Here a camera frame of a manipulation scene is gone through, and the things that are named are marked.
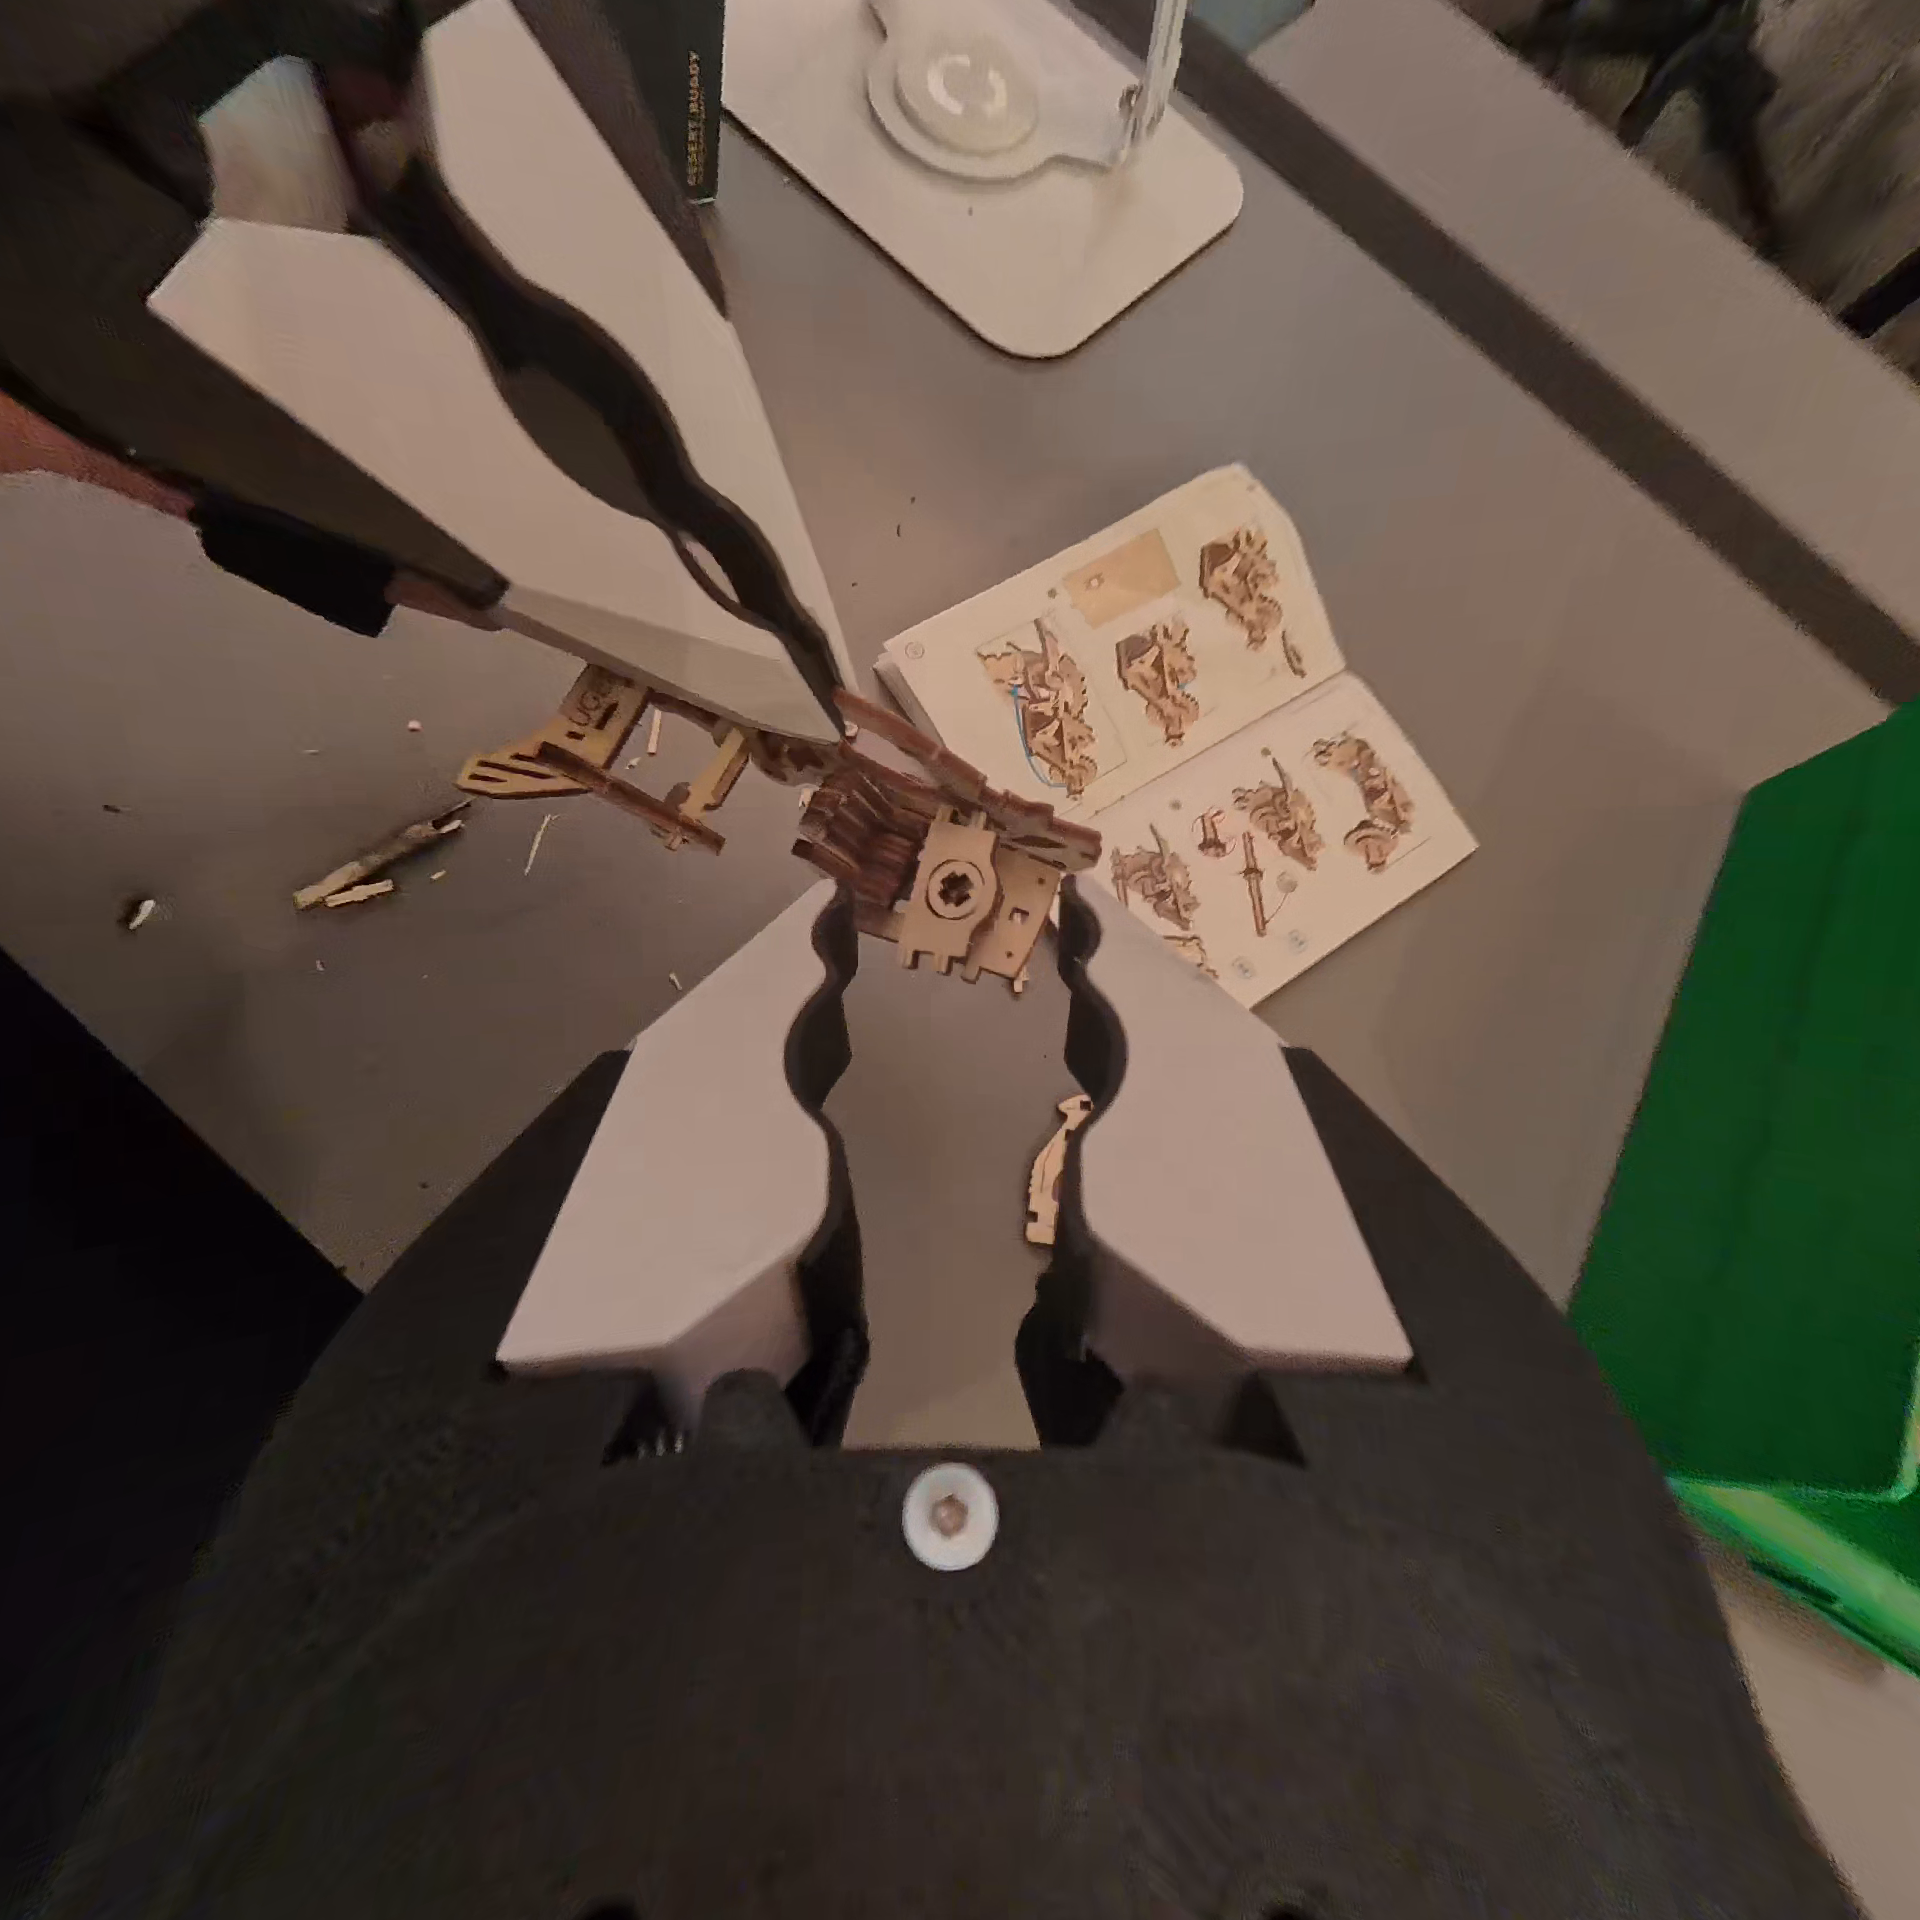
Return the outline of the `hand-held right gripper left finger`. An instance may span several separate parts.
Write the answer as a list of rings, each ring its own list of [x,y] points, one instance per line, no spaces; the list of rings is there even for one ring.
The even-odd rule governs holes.
[[[817,1442],[869,1358],[847,1154],[852,904],[812,885],[631,1045],[495,1345],[511,1376],[645,1376],[671,1434],[769,1376]]]

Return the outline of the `small wooden plate with hole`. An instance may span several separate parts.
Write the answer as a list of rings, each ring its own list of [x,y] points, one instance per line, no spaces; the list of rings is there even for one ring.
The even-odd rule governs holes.
[[[1014,849],[980,816],[946,812],[929,830],[898,912],[900,968],[967,984],[985,974],[1018,981],[1061,883],[1058,868]]]

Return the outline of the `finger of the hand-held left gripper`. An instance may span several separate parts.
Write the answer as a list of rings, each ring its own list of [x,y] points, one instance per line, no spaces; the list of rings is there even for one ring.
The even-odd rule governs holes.
[[[492,566],[499,627],[743,729],[838,739],[786,645],[556,466],[466,324],[375,238],[215,219],[149,309]]]
[[[769,736],[841,736],[851,661],[699,225],[596,5],[460,5],[415,64],[415,248],[501,371],[574,406],[579,480],[654,580],[509,566],[517,612],[607,614],[590,648]]]

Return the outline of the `small notched wooden lever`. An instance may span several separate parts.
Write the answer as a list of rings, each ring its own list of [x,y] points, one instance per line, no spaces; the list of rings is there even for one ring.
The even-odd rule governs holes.
[[[1031,1163],[1023,1188],[1023,1241],[1052,1248],[1058,1233],[1068,1148],[1089,1120],[1092,1100],[1073,1092],[1058,1102],[1058,1117]]]

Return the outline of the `person's left hand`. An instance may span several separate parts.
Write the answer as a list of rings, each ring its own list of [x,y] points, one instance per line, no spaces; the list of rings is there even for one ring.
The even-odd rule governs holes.
[[[191,498],[156,476],[115,460],[61,428],[37,417],[30,406],[3,395],[3,476],[46,473],[67,483],[117,494],[139,508],[188,520]]]

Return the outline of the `dark green model box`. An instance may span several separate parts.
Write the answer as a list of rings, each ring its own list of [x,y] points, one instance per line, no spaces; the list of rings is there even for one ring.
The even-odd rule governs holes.
[[[665,156],[694,206],[718,197],[724,124],[724,2],[627,5],[631,60]]]

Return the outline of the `green plastic bin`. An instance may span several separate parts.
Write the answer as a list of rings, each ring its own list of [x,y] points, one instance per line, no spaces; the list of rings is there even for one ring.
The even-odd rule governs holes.
[[[1746,793],[1569,1320],[1692,1520],[1915,1673],[1915,704]]]

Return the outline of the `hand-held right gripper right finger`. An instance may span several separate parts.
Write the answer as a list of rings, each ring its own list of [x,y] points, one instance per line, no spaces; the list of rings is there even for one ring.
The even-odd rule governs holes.
[[[1058,972],[1092,1110],[1014,1337],[1041,1442],[1092,1445],[1134,1390],[1228,1430],[1268,1376],[1405,1376],[1407,1332],[1275,1030],[1082,881]]]

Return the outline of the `dark wooden sprue scrap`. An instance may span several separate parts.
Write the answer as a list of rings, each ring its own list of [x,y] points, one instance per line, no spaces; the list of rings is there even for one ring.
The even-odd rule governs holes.
[[[341,867],[294,890],[294,909],[313,909],[337,900],[355,905],[359,899],[380,896],[380,890],[390,892],[389,876],[394,868],[461,832],[468,806],[468,801],[460,801],[439,813],[398,827],[372,849],[350,856]]]

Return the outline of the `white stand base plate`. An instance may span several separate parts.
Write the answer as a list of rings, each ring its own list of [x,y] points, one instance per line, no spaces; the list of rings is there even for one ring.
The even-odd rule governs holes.
[[[985,345],[1045,362],[1241,212],[1171,108],[1185,5],[1132,70],[1066,5],[727,5],[724,109]]]

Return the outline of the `partly built wooden model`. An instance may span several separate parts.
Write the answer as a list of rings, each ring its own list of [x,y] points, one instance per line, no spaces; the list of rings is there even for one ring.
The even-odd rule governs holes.
[[[793,856],[841,890],[861,933],[893,946],[921,846],[946,812],[980,816],[1014,849],[1058,868],[1062,883],[1098,864],[1101,841],[1094,830],[1061,818],[1041,801],[993,786],[979,768],[883,707],[838,690],[833,709],[836,739],[804,740],[746,726],[590,666],[537,732],[468,757],[454,784],[482,801],[593,796],[645,824],[668,849],[718,853],[724,837],[713,830],[711,816],[754,768],[803,790]],[[617,764],[635,729],[663,713],[706,732],[711,757],[692,779],[657,797],[627,779]]]

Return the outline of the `open instruction booklet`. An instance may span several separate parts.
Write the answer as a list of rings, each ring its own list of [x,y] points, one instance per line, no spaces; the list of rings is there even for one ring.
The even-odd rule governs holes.
[[[893,635],[876,676],[994,786],[1091,825],[1094,876],[1249,1009],[1476,850],[1241,465]]]

